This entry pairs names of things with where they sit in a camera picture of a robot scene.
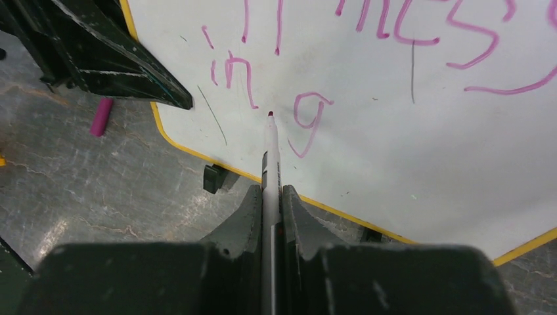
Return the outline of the yellow-framed whiteboard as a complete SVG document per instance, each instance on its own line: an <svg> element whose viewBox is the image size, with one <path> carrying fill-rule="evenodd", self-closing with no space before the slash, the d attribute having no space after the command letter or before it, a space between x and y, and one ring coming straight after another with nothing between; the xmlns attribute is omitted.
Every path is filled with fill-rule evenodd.
<svg viewBox="0 0 557 315"><path fill-rule="evenodd" d="M124 1L192 95L176 148L402 242L503 264L556 239L555 1Z"/></svg>

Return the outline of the purple whiteboard marker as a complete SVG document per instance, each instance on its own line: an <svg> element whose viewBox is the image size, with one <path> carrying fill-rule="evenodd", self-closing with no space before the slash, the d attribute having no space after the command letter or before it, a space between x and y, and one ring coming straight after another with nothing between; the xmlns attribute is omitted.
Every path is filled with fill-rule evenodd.
<svg viewBox="0 0 557 315"><path fill-rule="evenodd" d="M262 262L261 262L261 313L277 314L279 283L277 280L277 224L281 221L280 204L280 152L278 129L273 112L265 119L265 145L262 157Z"/></svg>

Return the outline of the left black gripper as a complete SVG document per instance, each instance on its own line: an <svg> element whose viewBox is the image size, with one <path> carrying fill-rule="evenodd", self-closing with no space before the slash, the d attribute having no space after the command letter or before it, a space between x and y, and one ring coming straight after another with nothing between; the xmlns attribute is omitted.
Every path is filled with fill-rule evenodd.
<svg viewBox="0 0 557 315"><path fill-rule="evenodd" d="M184 110L188 90L129 32L120 1L2 1L1 30L17 37L48 89L143 99Z"/></svg>

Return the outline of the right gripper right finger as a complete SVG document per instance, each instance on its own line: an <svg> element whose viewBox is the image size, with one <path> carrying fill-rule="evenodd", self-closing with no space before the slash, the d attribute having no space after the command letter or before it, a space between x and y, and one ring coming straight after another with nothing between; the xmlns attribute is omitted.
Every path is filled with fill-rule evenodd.
<svg viewBox="0 0 557 315"><path fill-rule="evenodd" d="M285 314L514 314L492 262L463 245L347 243L282 190Z"/></svg>

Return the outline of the purple marker cap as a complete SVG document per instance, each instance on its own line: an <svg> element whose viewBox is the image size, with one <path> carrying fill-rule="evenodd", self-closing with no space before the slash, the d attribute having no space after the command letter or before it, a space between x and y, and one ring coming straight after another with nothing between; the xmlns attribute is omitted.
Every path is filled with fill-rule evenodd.
<svg viewBox="0 0 557 315"><path fill-rule="evenodd" d="M89 131L93 136L101 137L104 134L113 103L112 98L102 98L100 100Z"/></svg>

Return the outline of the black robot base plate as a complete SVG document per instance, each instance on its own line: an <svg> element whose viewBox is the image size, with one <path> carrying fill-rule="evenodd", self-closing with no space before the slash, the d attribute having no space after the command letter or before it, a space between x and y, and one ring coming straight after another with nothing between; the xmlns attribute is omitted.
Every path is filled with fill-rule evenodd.
<svg viewBox="0 0 557 315"><path fill-rule="evenodd" d="M17 314L33 270L1 239L1 314Z"/></svg>

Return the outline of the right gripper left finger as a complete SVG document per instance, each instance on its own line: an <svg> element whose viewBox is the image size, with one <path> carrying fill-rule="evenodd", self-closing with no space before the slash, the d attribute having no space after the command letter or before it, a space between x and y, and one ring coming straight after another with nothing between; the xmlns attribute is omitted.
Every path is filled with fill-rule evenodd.
<svg viewBox="0 0 557 315"><path fill-rule="evenodd" d="M259 314L258 185L196 242L67 243L39 264L19 314Z"/></svg>

